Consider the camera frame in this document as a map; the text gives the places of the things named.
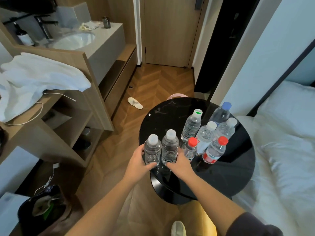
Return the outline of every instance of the hand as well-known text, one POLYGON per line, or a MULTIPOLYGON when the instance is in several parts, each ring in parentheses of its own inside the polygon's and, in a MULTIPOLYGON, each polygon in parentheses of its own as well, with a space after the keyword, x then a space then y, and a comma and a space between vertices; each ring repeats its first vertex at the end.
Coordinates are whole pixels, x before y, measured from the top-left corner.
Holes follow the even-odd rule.
POLYGON ((178 156, 176 162, 167 162, 166 166, 184 182, 186 179, 189 179, 193 174, 195 174, 191 168, 189 160, 185 157, 184 152, 181 148, 178 148, 178 156))
POLYGON ((152 162, 146 165, 142 159, 144 144, 138 146, 128 163, 123 180, 130 182, 135 185, 139 180, 141 180, 144 175, 156 166, 156 162, 152 162))

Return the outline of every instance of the black table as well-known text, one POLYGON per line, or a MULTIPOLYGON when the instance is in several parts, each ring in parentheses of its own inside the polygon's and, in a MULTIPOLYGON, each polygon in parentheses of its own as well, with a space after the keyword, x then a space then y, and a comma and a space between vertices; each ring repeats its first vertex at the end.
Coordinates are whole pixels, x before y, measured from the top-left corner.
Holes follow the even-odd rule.
MULTIPOLYGON (((180 139, 186 119, 197 108, 203 111, 202 126, 206 125, 218 106, 197 98, 175 98, 164 101, 145 116, 139 132, 139 143, 143 144, 150 134, 156 134, 160 140, 167 130, 174 129, 180 139)), ((238 123, 235 134, 229 139, 225 154, 213 165, 195 157, 191 162, 195 173, 231 198, 240 192, 250 181, 255 168, 255 153, 245 128, 238 123)), ((197 200, 189 187, 175 176, 162 161, 151 170, 151 182, 156 193, 166 202, 184 204, 197 200)))

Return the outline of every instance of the slipper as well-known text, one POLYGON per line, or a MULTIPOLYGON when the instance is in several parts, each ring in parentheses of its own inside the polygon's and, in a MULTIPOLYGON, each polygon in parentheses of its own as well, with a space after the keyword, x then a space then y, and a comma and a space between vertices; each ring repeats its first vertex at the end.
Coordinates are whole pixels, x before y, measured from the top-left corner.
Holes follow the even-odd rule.
POLYGON ((128 98, 128 103, 130 103, 132 106, 135 106, 137 109, 143 109, 143 106, 132 97, 128 98))

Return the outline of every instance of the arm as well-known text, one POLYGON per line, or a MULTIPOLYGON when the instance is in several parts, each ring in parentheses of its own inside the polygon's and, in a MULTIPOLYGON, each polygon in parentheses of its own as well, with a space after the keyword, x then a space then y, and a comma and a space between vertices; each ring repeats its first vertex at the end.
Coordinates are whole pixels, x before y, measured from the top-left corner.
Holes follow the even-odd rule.
POLYGON ((179 148, 178 153, 176 163, 167 163, 166 166, 188 185, 219 233, 225 235, 245 210, 197 176, 182 149, 179 148))
POLYGON ((109 236, 112 234, 120 210, 136 183, 156 163, 145 165, 142 159, 144 145, 133 153, 123 179, 90 209, 66 234, 66 236, 109 236))

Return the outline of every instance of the water bottle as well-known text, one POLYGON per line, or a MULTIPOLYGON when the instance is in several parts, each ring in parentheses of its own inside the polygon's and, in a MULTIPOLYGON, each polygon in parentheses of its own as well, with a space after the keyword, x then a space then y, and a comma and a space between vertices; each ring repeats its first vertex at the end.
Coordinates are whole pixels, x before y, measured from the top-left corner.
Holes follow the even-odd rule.
POLYGON ((224 154, 228 142, 229 140, 226 137, 213 140, 202 156, 203 161, 208 164, 215 163, 224 154))
POLYGON ((213 121, 207 123, 207 125, 202 126, 196 136, 197 139, 197 155, 202 155, 207 147, 209 146, 210 142, 215 137, 215 129, 217 124, 213 121))
POLYGON ((229 102, 224 102, 221 107, 218 107, 212 114, 209 121, 215 122, 217 125, 226 122, 230 116, 230 108, 232 104, 229 102))
POLYGON ((161 150, 161 141, 158 139, 157 135, 151 134, 144 143, 144 157, 146 165, 156 162, 157 165, 155 167, 157 167, 160 164, 161 150))
POLYGON ((231 136, 235 133, 235 126, 237 124, 237 120, 235 118, 229 118, 226 122, 219 124, 217 129, 215 130, 215 137, 226 137, 230 139, 231 136))
POLYGON ((194 159, 197 152, 197 139, 189 138, 187 142, 183 145, 183 151, 185 157, 191 162, 194 159))
POLYGON ((162 163, 166 165, 167 162, 175 163, 179 140, 176 132, 170 129, 162 139, 162 163))
POLYGON ((187 118, 183 132, 180 136, 183 142, 187 142, 189 138, 195 137, 201 126, 201 115, 202 111, 200 109, 195 109, 194 113, 187 118))

